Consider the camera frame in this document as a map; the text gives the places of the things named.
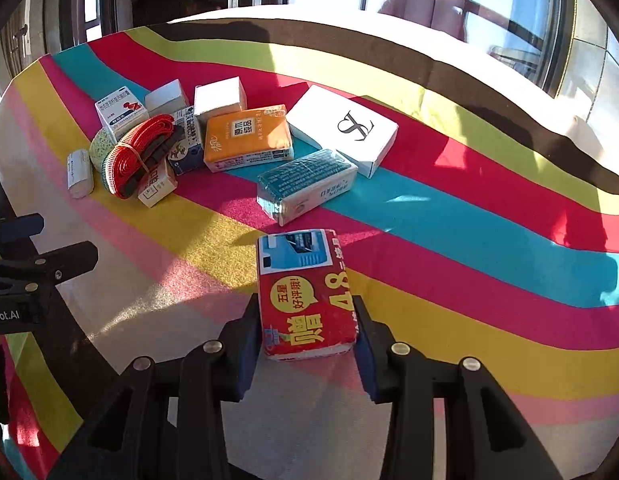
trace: silver bolt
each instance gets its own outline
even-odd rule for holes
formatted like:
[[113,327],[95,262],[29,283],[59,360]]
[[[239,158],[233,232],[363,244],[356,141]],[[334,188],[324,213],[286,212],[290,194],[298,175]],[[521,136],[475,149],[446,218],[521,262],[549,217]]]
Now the silver bolt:
[[141,372],[147,370],[151,366],[151,359],[149,357],[137,357],[134,360],[134,370]]
[[407,355],[409,354],[410,348],[406,343],[394,343],[391,346],[391,351],[396,355]]
[[205,342],[202,346],[202,349],[205,350],[208,354],[216,354],[223,349],[223,344],[216,339],[212,339],[211,341]]
[[463,359],[463,366],[470,372],[476,372],[480,370],[480,361],[475,357],[465,357]]

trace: orange package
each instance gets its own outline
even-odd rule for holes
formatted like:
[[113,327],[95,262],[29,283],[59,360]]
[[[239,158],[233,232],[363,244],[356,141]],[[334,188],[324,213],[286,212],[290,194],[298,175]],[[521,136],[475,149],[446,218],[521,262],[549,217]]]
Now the orange package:
[[243,110],[207,121],[205,164],[213,172],[292,160],[285,105]]

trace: tiled wall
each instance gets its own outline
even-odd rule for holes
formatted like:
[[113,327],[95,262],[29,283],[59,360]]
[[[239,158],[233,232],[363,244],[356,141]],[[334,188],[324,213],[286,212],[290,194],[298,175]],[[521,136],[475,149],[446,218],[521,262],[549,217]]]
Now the tiled wall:
[[592,127],[603,146],[619,142],[619,44],[590,0],[577,0],[574,40],[557,100]]

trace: red package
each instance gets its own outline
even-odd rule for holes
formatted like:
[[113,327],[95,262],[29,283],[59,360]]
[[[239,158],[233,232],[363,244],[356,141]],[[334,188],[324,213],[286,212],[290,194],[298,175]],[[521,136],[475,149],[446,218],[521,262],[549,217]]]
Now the red package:
[[286,361],[347,352],[358,322],[336,232],[262,236],[256,249],[267,356]]

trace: yellow chinese character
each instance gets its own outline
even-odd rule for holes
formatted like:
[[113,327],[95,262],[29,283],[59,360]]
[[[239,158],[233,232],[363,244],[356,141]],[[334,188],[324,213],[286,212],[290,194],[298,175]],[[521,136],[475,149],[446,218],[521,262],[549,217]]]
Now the yellow chinese character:
[[310,314],[309,316],[305,316],[305,324],[307,325],[307,330],[323,328],[323,322],[320,320],[320,314]]
[[305,332],[305,330],[307,330],[305,316],[288,317],[287,322],[289,323],[289,333]]
[[307,345],[316,341],[324,341],[325,338],[320,336],[321,330],[307,330],[305,332],[290,334],[292,345]]

